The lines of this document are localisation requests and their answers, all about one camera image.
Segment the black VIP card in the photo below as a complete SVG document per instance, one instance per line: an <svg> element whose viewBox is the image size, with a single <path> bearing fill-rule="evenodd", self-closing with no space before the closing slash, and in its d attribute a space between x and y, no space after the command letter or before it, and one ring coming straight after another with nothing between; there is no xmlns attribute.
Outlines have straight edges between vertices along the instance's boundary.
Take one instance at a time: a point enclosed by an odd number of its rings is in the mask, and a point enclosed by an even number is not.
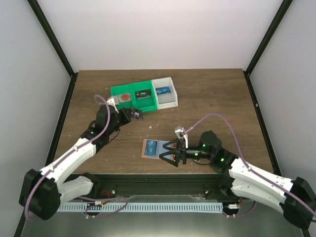
<svg viewBox="0 0 316 237"><path fill-rule="evenodd" d="M138 120L144 119L143 112L134 108L131 109L131 117Z"/></svg>

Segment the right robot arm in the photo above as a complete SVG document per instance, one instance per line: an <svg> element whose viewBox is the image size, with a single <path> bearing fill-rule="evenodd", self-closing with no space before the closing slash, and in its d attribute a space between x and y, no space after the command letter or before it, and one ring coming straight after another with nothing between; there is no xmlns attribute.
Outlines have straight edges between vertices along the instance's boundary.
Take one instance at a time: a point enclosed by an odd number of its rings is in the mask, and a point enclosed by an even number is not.
<svg viewBox="0 0 316 237"><path fill-rule="evenodd" d="M188 145L182 132L177 138L163 144L166 152L159 158L175 167L187 159L206 159L218 174L228 177L219 187L220 195L252 199L281 213L292 225L308 229L316 221L316 194L308 181L301 177L285 178L262 170L244 161L222 147L222 141L213 131L204 132L196 146Z"/></svg>

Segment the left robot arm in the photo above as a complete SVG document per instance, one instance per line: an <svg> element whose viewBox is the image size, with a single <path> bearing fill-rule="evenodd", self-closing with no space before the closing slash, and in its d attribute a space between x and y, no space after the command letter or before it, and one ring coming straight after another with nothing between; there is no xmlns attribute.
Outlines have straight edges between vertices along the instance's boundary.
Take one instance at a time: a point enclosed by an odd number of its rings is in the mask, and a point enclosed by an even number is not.
<svg viewBox="0 0 316 237"><path fill-rule="evenodd" d="M100 196L99 182L86 173L67 181L67 178L86 160L96 155L110 141L110 136L131 122L138 113L131 108L117 109L102 105L87 130L60 158L39 171L30 169L24 176L19 204L26 219L30 213L43 220L51 218L60 205L81 196L96 199Z"/></svg>

